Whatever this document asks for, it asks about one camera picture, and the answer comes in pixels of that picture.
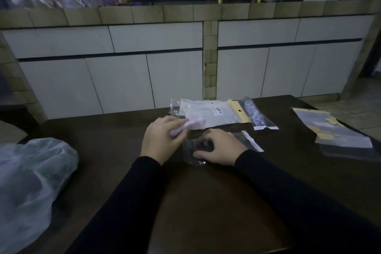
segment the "black sleeve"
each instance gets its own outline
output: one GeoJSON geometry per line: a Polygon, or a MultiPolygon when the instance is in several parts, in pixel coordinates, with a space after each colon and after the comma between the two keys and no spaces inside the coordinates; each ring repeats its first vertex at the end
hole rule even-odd
{"type": "Polygon", "coordinates": [[[378,227],[285,173],[253,150],[243,152],[235,167],[246,174],[255,189],[283,219],[309,252],[380,253],[378,227]]]}
{"type": "Polygon", "coordinates": [[[159,203],[160,164],[140,157],[66,254],[145,253],[159,203]]]}

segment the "dark wooden table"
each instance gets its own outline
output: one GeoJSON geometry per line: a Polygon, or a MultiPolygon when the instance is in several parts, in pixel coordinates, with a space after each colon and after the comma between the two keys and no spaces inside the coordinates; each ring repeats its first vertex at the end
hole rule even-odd
{"type": "MultiPolygon", "coordinates": [[[[255,99],[278,131],[246,130],[279,168],[381,226],[381,163],[324,157],[316,135],[291,107],[313,108],[290,95],[255,99]]],[[[24,253],[63,253],[106,201],[139,156],[145,129],[168,109],[55,119],[24,141],[54,137],[79,153],[79,167],[53,205],[48,230],[24,253]]],[[[192,131],[190,138],[202,131],[192,131]]],[[[374,141],[378,149],[381,143],[374,141]]],[[[149,253],[263,253],[292,247],[282,220],[236,173],[217,165],[196,167],[179,149],[164,165],[168,185],[152,229],[149,253]]]]}

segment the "hand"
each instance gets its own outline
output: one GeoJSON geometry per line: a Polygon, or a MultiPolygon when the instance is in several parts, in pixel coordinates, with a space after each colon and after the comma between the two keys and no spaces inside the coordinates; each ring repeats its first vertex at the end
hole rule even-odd
{"type": "Polygon", "coordinates": [[[152,122],[145,131],[140,156],[148,156],[163,165],[186,139],[188,129],[183,130],[175,138],[171,138],[169,133],[187,121],[188,119],[166,116],[152,122]]]}
{"type": "Polygon", "coordinates": [[[220,129],[209,129],[202,135],[202,140],[213,142],[214,150],[212,152],[195,151],[193,157],[205,159],[212,163],[221,165],[234,165],[236,159],[247,150],[232,133],[220,129]]]}

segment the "person's left hand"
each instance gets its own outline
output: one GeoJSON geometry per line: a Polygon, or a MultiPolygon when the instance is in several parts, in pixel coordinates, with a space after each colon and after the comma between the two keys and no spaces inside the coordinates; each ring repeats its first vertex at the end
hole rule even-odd
{"type": "Polygon", "coordinates": [[[188,129],[183,130],[175,138],[171,138],[169,133],[187,121],[188,119],[166,116],[152,122],[145,131],[140,156],[148,156],[163,165],[186,139],[188,129]]]}

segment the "white cabinet panel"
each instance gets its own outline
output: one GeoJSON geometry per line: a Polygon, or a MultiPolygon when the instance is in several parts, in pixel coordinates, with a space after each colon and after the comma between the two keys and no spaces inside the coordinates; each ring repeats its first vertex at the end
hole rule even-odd
{"type": "Polygon", "coordinates": [[[317,45],[302,96],[341,93],[361,44],[358,41],[317,45]]]}
{"type": "Polygon", "coordinates": [[[264,76],[262,97],[302,95],[316,45],[270,48],[264,76]]]}
{"type": "Polygon", "coordinates": [[[372,20],[373,15],[302,18],[295,41],[364,38],[372,20]]]}
{"type": "Polygon", "coordinates": [[[202,47],[202,22],[110,26],[115,52],[202,47]]]}
{"type": "Polygon", "coordinates": [[[171,98],[202,100],[202,51],[147,54],[155,107],[169,107],[171,98]]]}
{"type": "Polygon", "coordinates": [[[17,59],[114,52],[107,26],[3,31],[17,59]]]}
{"type": "Polygon", "coordinates": [[[21,62],[20,65],[49,119],[102,113],[84,59],[21,62]]]}
{"type": "Polygon", "coordinates": [[[218,46],[294,42],[299,19],[222,21],[218,23],[218,46]]]}
{"type": "Polygon", "coordinates": [[[217,99],[261,96],[269,48],[218,51],[217,99]]]}
{"type": "Polygon", "coordinates": [[[104,113],[155,108],[145,54],[86,62],[104,113]]]}

